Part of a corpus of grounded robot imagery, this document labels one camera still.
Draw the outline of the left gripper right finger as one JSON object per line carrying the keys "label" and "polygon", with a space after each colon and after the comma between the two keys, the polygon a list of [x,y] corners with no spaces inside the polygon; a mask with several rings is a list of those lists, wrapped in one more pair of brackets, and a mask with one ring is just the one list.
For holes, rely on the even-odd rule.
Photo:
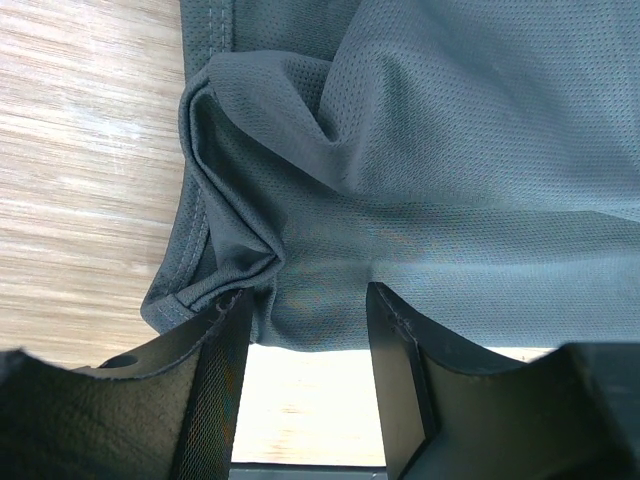
{"label": "left gripper right finger", "polygon": [[635,479],[639,347],[568,343],[518,361],[417,312],[386,285],[366,294],[392,479]]}

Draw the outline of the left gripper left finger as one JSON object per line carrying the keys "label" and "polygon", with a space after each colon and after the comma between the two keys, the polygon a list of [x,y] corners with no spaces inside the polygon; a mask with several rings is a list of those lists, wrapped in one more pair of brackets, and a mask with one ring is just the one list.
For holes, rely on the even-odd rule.
{"label": "left gripper left finger", "polygon": [[249,290],[102,365],[1,355],[5,479],[225,479],[253,316]]}

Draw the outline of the grey t shirt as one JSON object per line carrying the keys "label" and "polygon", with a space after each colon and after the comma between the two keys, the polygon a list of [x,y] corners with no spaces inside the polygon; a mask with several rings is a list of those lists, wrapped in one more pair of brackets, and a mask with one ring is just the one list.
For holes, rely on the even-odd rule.
{"label": "grey t shirt", "polygon": [[482,345],[639,337],[635,1],[184,1],[185,157],[142,303],[367,345],[381,282]]}

